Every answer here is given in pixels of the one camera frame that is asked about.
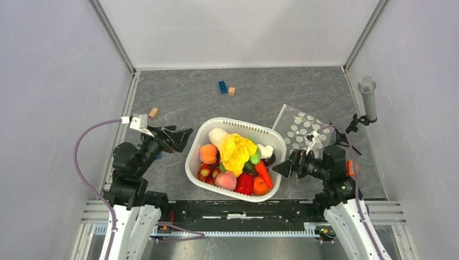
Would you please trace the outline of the white toy mushroom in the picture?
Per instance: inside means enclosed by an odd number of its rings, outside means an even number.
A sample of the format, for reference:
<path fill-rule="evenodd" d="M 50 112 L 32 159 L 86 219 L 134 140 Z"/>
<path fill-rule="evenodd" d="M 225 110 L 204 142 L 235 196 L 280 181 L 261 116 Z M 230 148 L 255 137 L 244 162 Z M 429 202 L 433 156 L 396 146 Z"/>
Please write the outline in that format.
<path fill-rule="evenodd" d="M 260 152 L 261 159 L 269 159 L 273 156 L 274 148 L 272 146 L 264 146 L 262 144 L 257 144 L 257 148 Z"/>

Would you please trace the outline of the green toy vegetable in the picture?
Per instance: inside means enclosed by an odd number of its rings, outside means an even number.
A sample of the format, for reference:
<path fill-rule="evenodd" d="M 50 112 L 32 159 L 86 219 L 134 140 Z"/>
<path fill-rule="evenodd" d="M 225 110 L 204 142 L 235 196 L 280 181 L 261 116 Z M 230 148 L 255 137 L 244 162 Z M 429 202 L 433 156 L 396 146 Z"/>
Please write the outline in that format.
<path fill-rule="evenodd" d="M 261 153 L 260 153 L 260 150 L 258 148 L 257 148 L 257 150 L 255 151 L 255 153 L 253 155 L 250 155 L 249 161 L 253 165 L 257 165 L 257 164 L 260 163 L 260 161 L 261 161 Z"/>

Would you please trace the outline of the white plastic basket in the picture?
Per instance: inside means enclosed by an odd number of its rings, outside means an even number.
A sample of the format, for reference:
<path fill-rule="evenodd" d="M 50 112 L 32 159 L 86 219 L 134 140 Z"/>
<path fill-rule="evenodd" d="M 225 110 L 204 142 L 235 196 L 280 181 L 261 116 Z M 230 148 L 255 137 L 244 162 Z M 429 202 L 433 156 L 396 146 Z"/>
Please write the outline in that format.
<path fill-rule="evenodd" d="M 250 160 L 250 156 L 255 155 L 257 144 L 273 147 L 276 164 L 286 159 L 287 148 L 280 134 L 270 128 L 253 123 L 222 117 L 212 118 L 204 122 L 198 129 L 185 161 L 188 179 L 203 189 L 253 203 L 266 201 L 275 195 L 281 179 L 280 175 L 272 169 L 272 166 L 267 168 L 270 175 L 268 182 L 271 183 L 271 187 L 268 192 L 260 196 L 245 195 L 199 180 L 197 173 L 202 163 L 200 150 L 202 146 L 207 144 L 213 144 L 218 148 L 226 170 L 239 174 L 242 173 L 244 163 Z"/>

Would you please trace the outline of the clear polka dot zip bag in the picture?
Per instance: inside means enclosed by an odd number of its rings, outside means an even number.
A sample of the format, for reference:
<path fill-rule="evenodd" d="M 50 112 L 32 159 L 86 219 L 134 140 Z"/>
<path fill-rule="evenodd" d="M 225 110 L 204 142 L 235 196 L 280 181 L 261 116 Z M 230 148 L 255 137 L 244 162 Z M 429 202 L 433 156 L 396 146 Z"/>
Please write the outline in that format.
<path fill-rule="evenodd" d="M 313 115 L 284 104 L 272 127 L 284 139 L 287 155 L 293 150 L 305 150 L 312 142 L 307 136 L 326 124 Z"/>

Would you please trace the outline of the pink toy peach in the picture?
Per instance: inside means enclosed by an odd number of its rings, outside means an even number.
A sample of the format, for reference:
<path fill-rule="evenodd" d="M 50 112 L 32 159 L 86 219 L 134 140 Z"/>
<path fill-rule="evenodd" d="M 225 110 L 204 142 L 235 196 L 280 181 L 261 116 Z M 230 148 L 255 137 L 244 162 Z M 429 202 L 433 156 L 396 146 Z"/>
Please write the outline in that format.
<path fill-rule="evenodd" d="M 216 177 L 215 184 L 222 189 L 234 191 L 237 185 L 237 178 L 233 172 L 226 171 Z"/>

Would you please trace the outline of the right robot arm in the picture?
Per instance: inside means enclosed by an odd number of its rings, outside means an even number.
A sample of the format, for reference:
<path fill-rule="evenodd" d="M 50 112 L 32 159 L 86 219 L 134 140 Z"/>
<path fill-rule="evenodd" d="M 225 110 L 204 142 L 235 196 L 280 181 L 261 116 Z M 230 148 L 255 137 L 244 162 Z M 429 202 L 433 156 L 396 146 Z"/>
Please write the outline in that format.
<path fill-rule="evenodd" d="M 315 195 L 312 212 L 333 228 L 348 259 L 391 258 L 371 223 L 357 182 L 347 174 L 344 149 L 326 146 L 321 159 L 311 151 L 295 150 L 272 169 L 287 178 L 312 176 L 322 180 L 323 191 Z"/>

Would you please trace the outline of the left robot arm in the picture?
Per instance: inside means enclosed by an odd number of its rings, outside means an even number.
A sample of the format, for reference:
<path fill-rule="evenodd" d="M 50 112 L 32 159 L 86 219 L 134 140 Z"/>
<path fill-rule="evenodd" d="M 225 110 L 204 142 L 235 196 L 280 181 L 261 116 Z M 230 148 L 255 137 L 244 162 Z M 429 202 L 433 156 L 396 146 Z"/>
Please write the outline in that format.
<path fill-rule="evenodd" d="M 100 259 L 141 259 L 154 225 L 170 214 L 167 195 L 147 191 L 143 175 L 162 152 L 181 153 L 192 132 L 176 126 L 147 127 L 139 145 L 123 142 L 114 148 L 113 181 L 103 194 L 112 229 Z"/>

